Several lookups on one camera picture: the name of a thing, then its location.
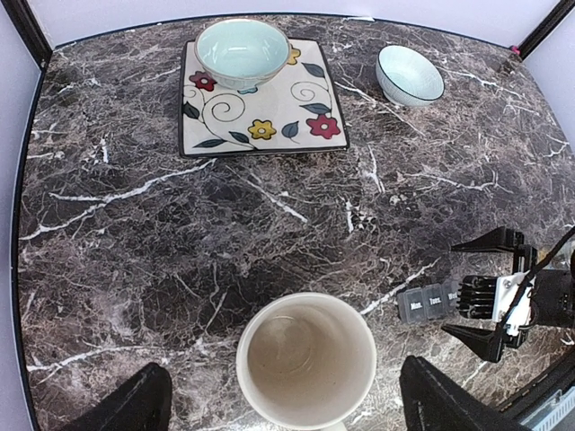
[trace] cup rim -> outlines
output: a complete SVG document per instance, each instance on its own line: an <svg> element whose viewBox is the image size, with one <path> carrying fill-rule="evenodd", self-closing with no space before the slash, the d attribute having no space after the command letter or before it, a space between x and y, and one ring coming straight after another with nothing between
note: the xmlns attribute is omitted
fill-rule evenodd
<svg viewBox="0 0 575 431"><path fill-rule="evenodd" d="M424 97L420 97L420 96L416 96L415 94L411 94L410 92L408 92L407 90L403 89L402 87L400 87L398 84L396 84L394 82L394 80L385 72L384 67L381 66L381 61L379 59L379 57L381 56L381 53L384 52L386 49L388 48L401 48L401 49L405 49L408 50L410 52L414 52L415 54L417 54L418 56L422 57L423 59L425 59L437 72L439 75L439 78L441 80L441 94L438 97L435 97L433 99L426 99ZM443 79L443 76L441 75L441 73L439 72L438 68L431 63L431 61L429 61L429 59L427 57L425 57L423 54L419 53L418 51L416 51L415 49L411 49L411 48L407 48L403 45L389 45L385 48L382 48L379 53L377 54L377 67L379 67L379 70L381 70L382 74L384 74L384 76L387 78L387 80L392 83L392 85L397 88L398 90L400 90L401 92L404 92L405 94L411 96L414 99L417 99L419 101L437 101L439 99L441 99L443 97L443 95L446 92L446 82L445 79Z"/></svg>
<svg viewBox="0 0 575 431"><path fill-rule="evenodd" d="M344 305L345 307L349 307L353 311L353 313L351 313L351 315L353 315L360 322L360 324L365 328L366 333L368 334L367 338L368 338L369 347L370 347L370 350L372 353L372 357L371 357L372 366L371 366L371 370L370 370L369 384L366 385L363 392L361 393L361 396L358 397L358 399L353 403L353 405L349 409L341 412L340 415L338 417L336 417L335 419L332 419L331 421L323 423L323 424L304 426L304 427L301 427L301 426L294 427L293 425L291 425L289 423L279 421L279 420L273 418L272 416L268 415L266 411L264 411L263 409L260 408L260 406L257 405L253 396L250 393L248 393L247 388L246 388L246 381L248 379L247 375L249 374L249 368L248 368L248 364L247 364L247 362L248 362L247 361L247 357L248 357L247 353L248 353L249 344L252 341L252 338L253 338L253 335L255 334L255 331L260 327L261 322L265 318L267 318L267 316L270 314L270 311L274 310L279 305L281 305L285 302L293 301L294 299L301 298L301 297L322 298L324 300L338 302L338 303ZM247 401L250 403L252 408L258 414L260 414L260 416L267 419L269 422L271 422L273 424L279 425L281 427L289 428L289 429L296 429L296 430L301 430L301 431L317 430L318 428L331 427L331 426L341 422L344 418L346 418L353 411L355 411L359 407L359 405L364 401L364 399L366 398L367 394L369 393L369 391L373 385L373 382L376 378L376 369L377 369L376 342L374 340L374 336L373 336L373 333L371 332L371 329L367 326L367 323L366 323L365 319L361 316L361 314L359 314L359 312L355 308L353 308L351 305L349 305L345 301L342 301L340 298L337 298L337 297L332 296L332 295L320 294L320 293L316 293L316 292L302 292L302 293L297 293L297 294L290 294L290 295L282 296L281 298L276 299L275 301L272 301L271 303L269 303L268 305L263 307L259 312L257 312L256 315L253 316L252 319L248 322L247 326L243 330L242 336L240 337L240 341L239 341L238 346L237 346L236 355L235 355L235 369L236 369L236 373L237 373L237 380L240 383L240 389L242 390L243 396L247 399Z"/></svg>
<svg viewBox="0 0 575 431"><path fill-rule="evenodd" d="M206 31L212 29L213 27L216 27L218 25L222 25L222 24L227 24L229 22L259 22L261 24L264 24L268 27L271 27L273 30L277 31L285 40L286 45L287 45L287 55L286 58L284 59L284 61L275 69L273 69L271 72L268 72L265 75L251 75L251 76L233 76L233 75L227 75L227 74L223 74L219 71L217 71L216 69L214 69L213 67L210 67L208 65L206 65L206 63L204 63L204 61L201 59L201 57L198 54L198 44L201 41L202 36L205 35ZM277 72L279 72L289 61L289 57L291 56L291 42L289 41L288 36L286 36L286 33L284 33L282 30L280 30L278 27L276 27L273 24L269 24L267 22L264 21L260 21L260 20L251 20L249 18L233 18L231 20L223 20L220 22L214 22L213 24L209 25L207 28L205 28L199 35L198 37L194 40L194 55L196 56L196 59L199 61L199 63L201 64L201 66L206 70L206 72L210 72L213 71L214 73L224 77L225 79L241 79L241 80L246 80L246 79L265 79L269 76L273 76L275 75Z"/></svg>

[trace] light blue bowl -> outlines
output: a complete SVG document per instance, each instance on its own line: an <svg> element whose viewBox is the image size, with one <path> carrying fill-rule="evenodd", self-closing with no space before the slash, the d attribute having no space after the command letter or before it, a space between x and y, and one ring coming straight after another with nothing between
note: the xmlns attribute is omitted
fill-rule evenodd
<svg viewBox="0 0 575 431"><path fill-rule="evenodd" d="M385 97L398 105L426 106L445 91L441 74L429 60L398 45L379 52L376 75Z"/></svg>
<svg viewBox="0 0 575 431"><path fill-rule="evenodd" d="M218 84L249 90L273 78L289 60L286 35L265 22L227 20L196 39L196 57Z"/></svg>

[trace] light gray corner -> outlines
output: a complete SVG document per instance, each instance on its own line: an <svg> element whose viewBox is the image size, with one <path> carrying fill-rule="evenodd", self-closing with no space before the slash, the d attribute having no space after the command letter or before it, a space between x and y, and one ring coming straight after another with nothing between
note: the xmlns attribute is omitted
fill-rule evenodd
<svg viewBox="0 0 575 431"><path fill-rule="evenodd" d="M14 327L11 240L18 165L40 70L0 6L0 428L33 429Z"/></svg>

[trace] square plate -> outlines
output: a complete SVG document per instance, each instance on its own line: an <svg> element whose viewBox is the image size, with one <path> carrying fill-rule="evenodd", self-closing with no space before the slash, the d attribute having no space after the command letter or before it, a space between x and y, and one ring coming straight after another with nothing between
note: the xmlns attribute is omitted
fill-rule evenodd
<svg viewBox="0 0 575 431"><path fill-rule="evenodd" d="M313 40L290 40L291 58L270 81L245 92L212 80L189 41L183 50L182 157L345 150L348 134L325 56Z"/></svg>

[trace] white wall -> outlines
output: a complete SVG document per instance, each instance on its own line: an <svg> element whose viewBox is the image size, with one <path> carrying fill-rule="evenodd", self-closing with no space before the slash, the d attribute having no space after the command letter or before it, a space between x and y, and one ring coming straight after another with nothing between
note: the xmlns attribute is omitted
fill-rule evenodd
<svg viewBox="0 0 575 431"><path fill-rule="evenodd" d="M525 63L575 150L575 10Z"/></svg>
<svg viewBox="0 0 575 431"><path fill-rule="evenodd" d="M51 45L105 31L229 13L369 15L518 45L558 0L29 0Z"/></svg>
<svg viewBox="0 0 575 431"><path fill-rule="evenodd" d="M16 172L40 70L0 4L0 429L31 430L14 344L10 241Z"/></svg>

